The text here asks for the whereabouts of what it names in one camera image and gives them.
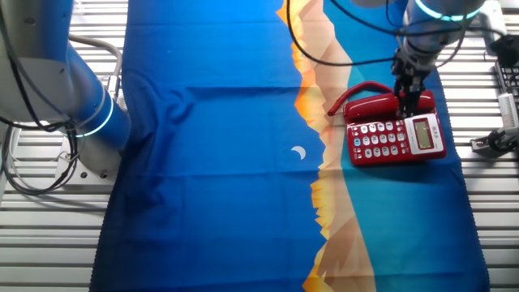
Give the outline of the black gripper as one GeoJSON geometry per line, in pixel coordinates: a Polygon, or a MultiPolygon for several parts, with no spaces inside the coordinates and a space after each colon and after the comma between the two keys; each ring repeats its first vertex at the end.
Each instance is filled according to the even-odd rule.
{"type": "Polygon", "coordinates": [[[425,90],[423,82],[430,74],[430,67],[419,64],[404,50],[397,50],[391,69],[396,79],[393,91],[398,99],[397,115],[400,118],[413,117],[421,93],[425,90]]]}

